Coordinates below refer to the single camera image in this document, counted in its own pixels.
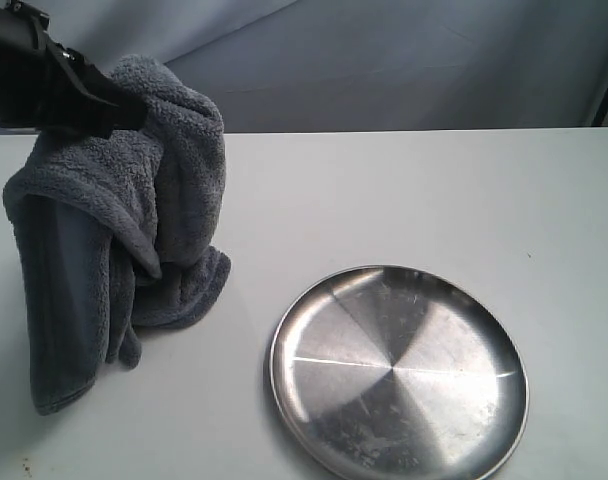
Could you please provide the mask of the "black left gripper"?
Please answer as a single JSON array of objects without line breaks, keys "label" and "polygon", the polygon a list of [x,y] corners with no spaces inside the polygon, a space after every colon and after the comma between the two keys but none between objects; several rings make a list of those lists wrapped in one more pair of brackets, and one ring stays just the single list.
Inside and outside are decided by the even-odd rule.
[{"label": "black left gripper", "polygon": [[109,136],[140,130],[147,104],[54,42],[50,17],[23,1],[0,7],[0,127]]}]

